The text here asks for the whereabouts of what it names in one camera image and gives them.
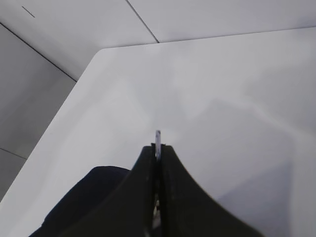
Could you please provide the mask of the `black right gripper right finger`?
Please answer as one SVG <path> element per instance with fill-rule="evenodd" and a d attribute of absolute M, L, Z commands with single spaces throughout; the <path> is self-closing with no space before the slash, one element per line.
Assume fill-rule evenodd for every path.
<path fill-rule="evenodd" d="M 163 237 L 260 237 L 262 234 L 210 197 L 179 160 L 162 145 L 159 171 Z"/>

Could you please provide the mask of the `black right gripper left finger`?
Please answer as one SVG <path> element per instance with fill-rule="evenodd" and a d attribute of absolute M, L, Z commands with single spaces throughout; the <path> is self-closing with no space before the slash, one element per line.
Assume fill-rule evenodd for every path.
<path fill-rule="evenodd" d="M 155 146 L 144 146 L 121 184 L 63 237 L 153 237 Z"/>

